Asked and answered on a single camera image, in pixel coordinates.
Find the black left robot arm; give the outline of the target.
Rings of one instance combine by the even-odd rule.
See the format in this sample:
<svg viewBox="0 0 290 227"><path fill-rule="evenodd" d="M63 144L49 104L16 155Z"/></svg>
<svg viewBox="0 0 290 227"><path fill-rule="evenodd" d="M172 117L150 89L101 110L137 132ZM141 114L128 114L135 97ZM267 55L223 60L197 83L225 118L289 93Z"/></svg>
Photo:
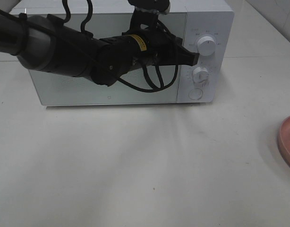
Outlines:
<svg viewBox="0 0 290 227"><path fill-rule="evenodd" d="M156 10L135 9L128 31L120 36L96 39L86 31L89 9L80 30L66 26L71 13L63 1L65 18L48 14L29 17L0 9L0 52L17 57L29 70L86 78L98 85L120 82L140 92L166 89L160 67L195 66L199 54L183 47L158 19Z"/></svg>

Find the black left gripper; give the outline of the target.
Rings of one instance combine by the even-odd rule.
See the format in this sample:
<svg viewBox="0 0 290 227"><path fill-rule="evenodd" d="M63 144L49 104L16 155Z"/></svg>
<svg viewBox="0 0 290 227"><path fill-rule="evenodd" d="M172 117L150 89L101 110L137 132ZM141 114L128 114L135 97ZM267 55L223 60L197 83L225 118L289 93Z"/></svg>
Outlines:
<svg viewBox="0 0 290 227"><path fill-rule="evenodd" d="M129 35L139 41L141 51L153 56L153 65L195 66L198 62L199 54L183 47L183 39L171 33L157 14L134 10Z"/></svg>

